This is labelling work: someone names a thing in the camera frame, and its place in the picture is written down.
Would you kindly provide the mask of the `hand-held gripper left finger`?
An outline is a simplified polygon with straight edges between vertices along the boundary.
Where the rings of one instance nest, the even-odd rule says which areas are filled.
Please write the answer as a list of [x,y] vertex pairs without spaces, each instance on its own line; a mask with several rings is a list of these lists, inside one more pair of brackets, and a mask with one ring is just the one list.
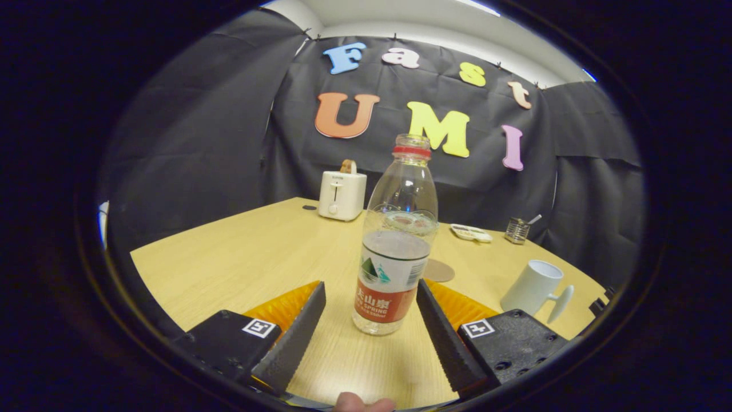
[[236,383],[281,397],[300,367],[326,306],[314,281],[243,314],[219,310],[173,344]]

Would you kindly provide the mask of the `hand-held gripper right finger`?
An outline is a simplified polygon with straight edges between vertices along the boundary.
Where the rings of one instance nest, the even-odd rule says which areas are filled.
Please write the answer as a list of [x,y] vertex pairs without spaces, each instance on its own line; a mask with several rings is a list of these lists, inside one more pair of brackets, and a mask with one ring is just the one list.
[[416,302],[449,385],[460,399],[519,378],[568,342],[525,311],[497,314],[428,279],[419,281]]

